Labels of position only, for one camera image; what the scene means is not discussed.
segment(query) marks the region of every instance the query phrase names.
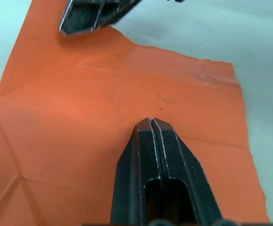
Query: orange paper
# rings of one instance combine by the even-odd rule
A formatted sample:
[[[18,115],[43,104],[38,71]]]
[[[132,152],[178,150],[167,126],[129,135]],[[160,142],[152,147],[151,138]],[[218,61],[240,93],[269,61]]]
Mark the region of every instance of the orange paper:
[[[66,39],[66,2],[32,2],[0,82],[0,225],[108,223],[117,160],[146,117],[173,125],[223,217],[268,221],[232,65],[110,27]]]

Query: white table surface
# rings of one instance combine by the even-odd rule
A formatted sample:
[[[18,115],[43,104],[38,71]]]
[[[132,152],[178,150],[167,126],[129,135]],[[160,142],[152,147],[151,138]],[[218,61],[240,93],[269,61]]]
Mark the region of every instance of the white table surface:
[[[0,0],[0,78],[30,3]],[[115,28],[142,45],[233,63],[273,222],[273,0],[143,0]]]

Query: black metal clamp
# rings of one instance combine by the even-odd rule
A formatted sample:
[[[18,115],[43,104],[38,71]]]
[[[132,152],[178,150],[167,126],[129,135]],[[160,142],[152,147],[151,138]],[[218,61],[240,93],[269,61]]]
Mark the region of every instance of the black metal clamp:
[[[59,30],[64,35],[92,32],[114,24],[141,0],[70,0]]]
[[[111,224],[210,226],[222,219],[200,163],[172,126],[156,118],[138,123],[117,164]]]

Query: white background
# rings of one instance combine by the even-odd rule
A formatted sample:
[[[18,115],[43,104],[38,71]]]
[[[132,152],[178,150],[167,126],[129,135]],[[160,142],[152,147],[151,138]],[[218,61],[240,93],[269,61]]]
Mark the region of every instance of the white background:
[[[0,78],[30,2],[0,0]],[[115,28],[142,45],[233,63],[273,221],[273,0],[143,0]]]

